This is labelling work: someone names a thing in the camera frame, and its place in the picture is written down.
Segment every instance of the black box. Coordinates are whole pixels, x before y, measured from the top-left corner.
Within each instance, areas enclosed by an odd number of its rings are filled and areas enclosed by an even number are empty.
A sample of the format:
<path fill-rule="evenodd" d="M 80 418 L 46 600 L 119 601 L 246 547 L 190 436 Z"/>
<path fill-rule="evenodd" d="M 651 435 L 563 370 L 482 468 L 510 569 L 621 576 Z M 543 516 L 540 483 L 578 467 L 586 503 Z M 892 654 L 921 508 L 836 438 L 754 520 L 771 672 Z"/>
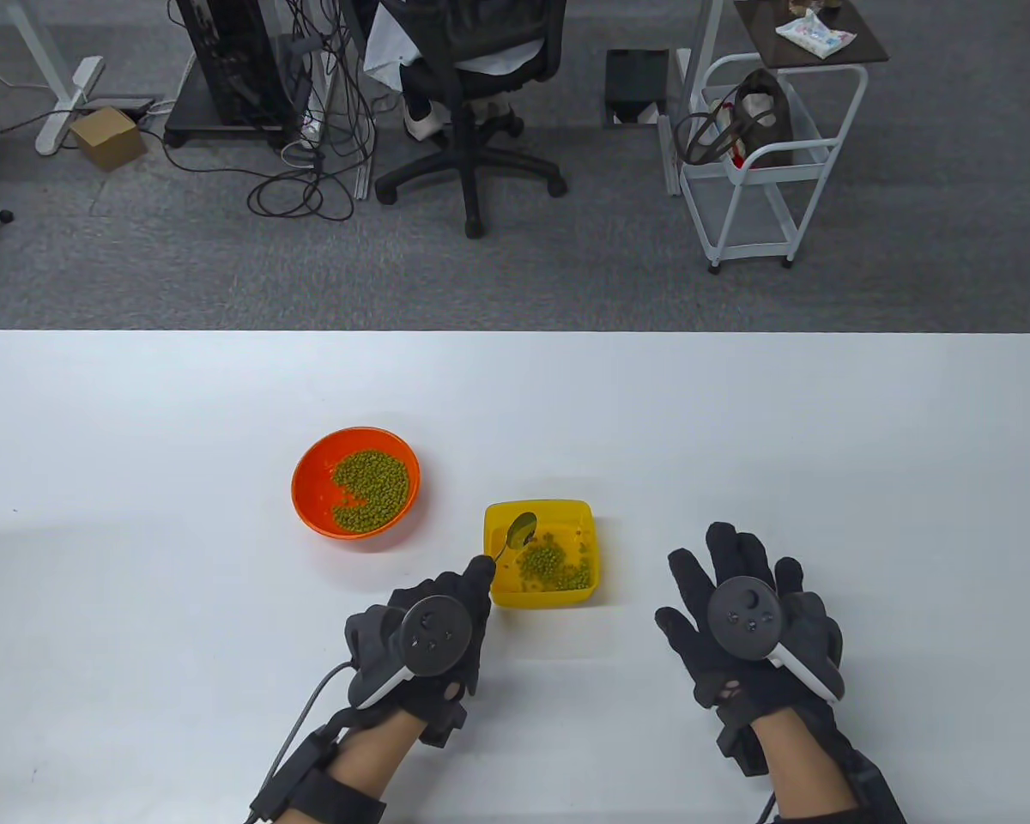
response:
<path fill-rule="evenodd" d="M 612 48 L 606 53 L 603 123 L 637 126 L 637 117 L 655 103 L 667 112 L 667 48 Z"/>

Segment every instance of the yellow bowl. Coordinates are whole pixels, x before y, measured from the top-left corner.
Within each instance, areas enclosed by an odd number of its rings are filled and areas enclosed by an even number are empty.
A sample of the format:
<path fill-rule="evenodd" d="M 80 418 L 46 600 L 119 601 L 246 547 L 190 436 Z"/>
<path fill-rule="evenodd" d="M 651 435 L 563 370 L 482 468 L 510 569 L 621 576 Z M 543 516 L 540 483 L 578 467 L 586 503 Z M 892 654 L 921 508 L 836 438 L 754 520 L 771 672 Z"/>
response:
<path fill-rule="evenodd" d="M 533 512 L 538 518 L 536 535 L 542 538 L 553 534 L 564 549 L 568 564 L 590 561 L 590 586 L 586 589 L 542 589 L 540 584 L 525 584 L 519 574 L 518 556 L 521 549 L 509 549 L 500 557 L 508 527 L 523 512 Z M 545 610 L 570 607 L 587 600 L 598 589 L 602 563 L 598 539 L 595 538 L 595 519 L 584 502 L 507 502 L 494 503 L 484 511 L 484 554 L 500 558 L 496 578 L 491 582 L 491 599 L 499 607 L 516 610 Z"/>

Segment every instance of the orange bowl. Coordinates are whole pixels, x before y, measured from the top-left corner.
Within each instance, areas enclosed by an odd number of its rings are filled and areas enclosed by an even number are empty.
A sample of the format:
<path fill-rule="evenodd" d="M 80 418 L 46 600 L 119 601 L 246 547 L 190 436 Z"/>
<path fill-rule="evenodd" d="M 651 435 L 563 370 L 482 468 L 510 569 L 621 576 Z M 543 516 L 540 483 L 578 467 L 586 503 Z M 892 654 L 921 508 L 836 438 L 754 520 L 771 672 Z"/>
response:
<path fill-rule="evenodd" d="M 333 511 L 343 500 L 343 489 L 336 484 L 333 476 L 336 474 L 339 461 L 347 455 L 353 455 L 354 452 L 366 450 L 385 452 L 386 455 L 393 456 L 404 464 L 405 470 L 409 471 L 409 500 L 388 524 L 378 526 L 371 533 L 345 533 L 336 522 Z M 362 541 L 393 528 L 406 514 L 409 514 L 418 494 L 420 494 L 420 462 L 416 459 L 412 447 L 392 432 L 370 426 L 354 426 L 333 432 L 312 444 L 310 450 L 298 461 L 295 479 L 290 484 L 290 496 L 295 500 L 298 517 L 306 522 L 310 529 L 340 541 Z"/>

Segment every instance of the forearm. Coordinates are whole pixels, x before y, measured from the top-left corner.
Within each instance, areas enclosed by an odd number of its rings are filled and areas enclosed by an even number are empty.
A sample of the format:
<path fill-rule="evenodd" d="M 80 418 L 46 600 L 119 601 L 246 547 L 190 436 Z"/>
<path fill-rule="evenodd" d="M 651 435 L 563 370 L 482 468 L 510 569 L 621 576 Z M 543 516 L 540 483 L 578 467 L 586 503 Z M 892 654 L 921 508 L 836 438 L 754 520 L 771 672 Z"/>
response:
<path fill-rule="evenodd" d="M 425 726 L 427 724 L 419 718 L 399 710 L 373 729 L 350 731 L 340 743 L 336 759 L 327 771 L 339 784 L 350 786 L 375 800 L 381 799 L 401 761 L 405 760 Z M 298 810 L 286 810 L 278 824 L 315 822 Z"/>
<path fill-rule="evenodd" d="M 812 819 L 858 806 L 839 766 L 793 710 L 780 710 L 751 725 L 763 747 L 770 784 L 783 819 Z"/>

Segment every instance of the gloved hand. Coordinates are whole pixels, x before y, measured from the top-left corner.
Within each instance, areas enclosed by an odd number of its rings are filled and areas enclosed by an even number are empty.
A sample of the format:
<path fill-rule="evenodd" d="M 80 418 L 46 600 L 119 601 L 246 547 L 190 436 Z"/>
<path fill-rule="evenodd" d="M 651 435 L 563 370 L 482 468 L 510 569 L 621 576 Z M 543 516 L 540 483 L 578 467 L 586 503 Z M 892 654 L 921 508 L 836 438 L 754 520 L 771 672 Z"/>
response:
<path fill-rule="evenodd" d="M 449 671 L 440 676 L 430 678 L 413 678 L 393 688 L 389 695 L 375 703 L 370 710 L 363 711 L 372 717 L 384 718 L 390 709 L 401 708 L 420 721 L 427 722 L 427 729 L 421 734 L 420 741 L 426 745 L 443 746 L 450 730 L 459 729 L 466 718 L 466 711 L 460 700 L 466 692 L 476 694 L 477 679 L 481 664 L 481 644 L 484 641 L 484 627 L 491 612 L 492 602 L 488 597 L 488 587 L 495 577 L 496 564 L 492 558 L 479 554 L 469 561 L 466 572 L 443 573 L 436 579 L 428 578 L 410 589 L 393 589 L 389 596 L 388 607 L 408 611 L 417 602 L 431 595 L 448 595 L 459 600 L 471 617 L 473 632 L 469 647 L 460 660 Z M 351 662 L 357 670 L 367 666 L 365 658 L 366 645 L 358 644 L 358 638 L 353 637 L 354 624 L 347 622 L 347 647 L 351 651 Z"/>
<path fill-rule="evenodd" d="M 750 576 L 769 585 L 779 597 L 801 592 L 804 578 L 801 564 L 793 558 L 783 558 L 775 565 L 772 576 L 765 547 L 750 533 L 737 534 L 731 524 L 715 522 L 707 531 L 707 546 L 718 585 L 729 578 Z M 775 667 L 766 660 L 746 661 L 724 651 L 714 639 L 708 616 L 710 597 L 716 589 L 714 582 L 686 549 L 668 554 L 667 563 L 694 623 L 679 610 L 664 607 L 656 610 L 656 626 L 667 637 L 667 643 L 694 679 L 697 702 L 709 709 L 743 693 L 758 712 L 755 717 L 762 718 L 812 695 L 809 687 L 785 667 Z"/>
<path fill-rule="evenodd" d="M 750 533 L 737 533 L 731 524 L 715 522 L 707 531 L 707 546 L 718 585 L 729 578 L 749 576 L 769 585 L 779 597 L 801 592 L 804 581 L 801 564 L 794 558 L 782 558 L 775 565 L 775 574 L 770 574 L 766 549 Z M 787 707 L 800 711 L 802 718 L 809 715 L 805 722 L 818 741 L 822 734 L 830 737 L 828 730 L 837 734 L 832 708 L 798 682 L 792 672 L 774 666 L 767 660 L 740 659 L 718 644 L 710 629 L 708 613 L 716 587 L 695 557 L 686 549 L 677 549 L 667 556 L 667 562 L 694 623 L 679 610 L 664 607 L 656 610 L 656 626 L 667 637 L 667 643 L 694 679 L 696 701 L 708 709 L 718 707 L 718 716 L 724 722 L 724 731 L 718 739 L 722 752 L 735 758 L 746 775 L 765 774 L 762 749 L 750 725 L 755 719 Z M 840 651 L 834 651 L 836 663 Z"/>

